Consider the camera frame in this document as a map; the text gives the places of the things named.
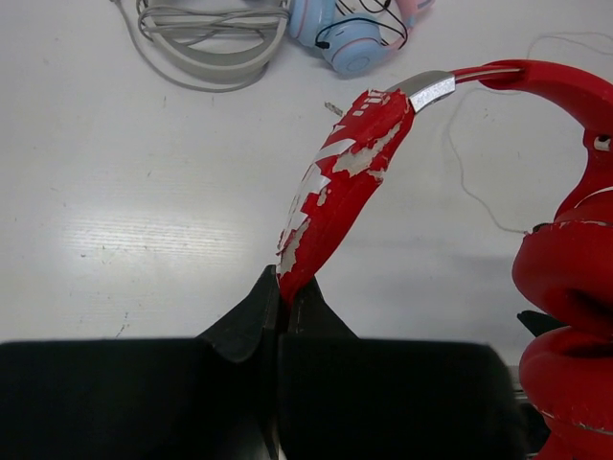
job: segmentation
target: white table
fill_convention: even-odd
[[[213,97],[152,74],[107,1],[5,3],[2,341],[202,332],[276,262],[290,201],[337,121],[324,102],[347,108],[369,87],[524,57],[539,34],[605,33],[613,20],[611,0],[439,0],[367,76],[341,80],[288,40],[255,87]],[[577,45],[542,40],[532,57],[613,80],[611,57]],[[516,363],[531,339],[510,276],[521,236],[460,189],[442,133],[461,97],[419,116],[318,279],[361,336],[487,342]],[[535,97],[468,97],[451,131],[466,185],[505,225],[550,219],[582,173],[580,127]]]

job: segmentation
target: headphone ear cushion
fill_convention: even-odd
[[[370,70],[381,62],[388,50],[381,44],[381,33],[376,24],[369,22],[369,16],[350,14],[350,22],[332,27],[325,41],[329,48],[322,50],[324,59],[341,75],[359,74]]]
[[[334,0],[293,0],[289,19],[289,35],[308,47],[315,46],[319,31],[334,20]]]
[[[555,319],[613,337],[613,227],[562,220],[524,238],[513,263],[519,291]]]
[[[537,458],[571,460],[571,453],[577,458],[610,458],[613,345],[609,340],[570,327],[545,333],[524,352],[519,379],[552,430],[551,444]]]

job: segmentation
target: headphones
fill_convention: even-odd
[[[552,431],[539,460],[605,460],[613,455],[613,84],[576,68],[504,60],[433,71],[387,91],[368,91],[334,127],[306,171],[279,244],[281,295],[291,308],[349,232],[382,183],[415,116],[480,81],[535,94],[584,128],[588,161],[554,221],[527,233],[512,278],[535,306],[569,325],[526,349],[519,378]]]
[[[153,64],[136,40],[122,0],[111,1],[119,7],[139,55],[160,77],[182,87],[216,93],[241,89],[261,78],[268,61],[275,56],[282,43],[289,17],[286,0],[282,0],[279,7],[220,11],[173,7],[160,4],[160,0],[138,0],[138,30],[145,38],[188,74],[225,85],[205,87],[175,80]],[[193,47],[214,35],[223,34],[256,34],[261,43],[233,53],[214,53]]]
[[[386,11],[391,0],[381,5]],[[324,59],[341,75],[367,72],[393,55],[408,39],[417,16],[429,8],[434,0],[397,0],[403,33],[392,44],[381,39],[381,24],[366,13],[351,13],[334,20],[335,0],[293,0],[289,20],[289,34],[308,48],[319,48]]]

